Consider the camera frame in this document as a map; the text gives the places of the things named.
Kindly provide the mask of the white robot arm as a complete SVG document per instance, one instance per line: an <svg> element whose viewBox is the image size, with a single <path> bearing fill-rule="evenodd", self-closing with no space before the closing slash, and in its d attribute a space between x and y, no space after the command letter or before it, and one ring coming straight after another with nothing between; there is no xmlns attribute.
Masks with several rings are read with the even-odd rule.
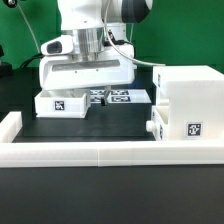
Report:
<svg viewBox="0 0 224 224"><path fill-rule="evenodd" d="M150 13L153 0L57 0L61 36L56 54L89 60L103 51L106 23L140 23Z"/></svg>

